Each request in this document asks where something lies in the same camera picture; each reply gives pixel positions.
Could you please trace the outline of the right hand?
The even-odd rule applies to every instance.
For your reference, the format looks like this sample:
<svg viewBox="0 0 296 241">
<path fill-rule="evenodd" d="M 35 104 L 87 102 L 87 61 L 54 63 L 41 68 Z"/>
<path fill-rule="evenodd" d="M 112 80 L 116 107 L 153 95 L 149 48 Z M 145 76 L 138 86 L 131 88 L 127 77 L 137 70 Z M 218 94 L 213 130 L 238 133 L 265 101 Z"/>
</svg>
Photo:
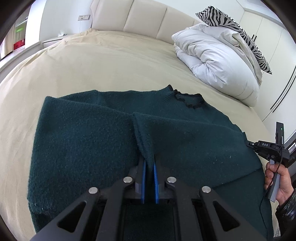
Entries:
<svg viewBox="0 0 296 241">
<path fill-rule="evenodd" d="M 282 164 L 270 164 L 270 162 L 268 162 L 265 170 L 265 189 L 267 189 L 269 184 L 272 183 L 275 173 L 278 173 L 280 176 L 280 185 L 277 191 L 276 200 L 278 201 L 279 206 L 282 206 L 291 197 L 294 192 L 294 188 L 292 186 L 288 168 Z"/>
</svg>

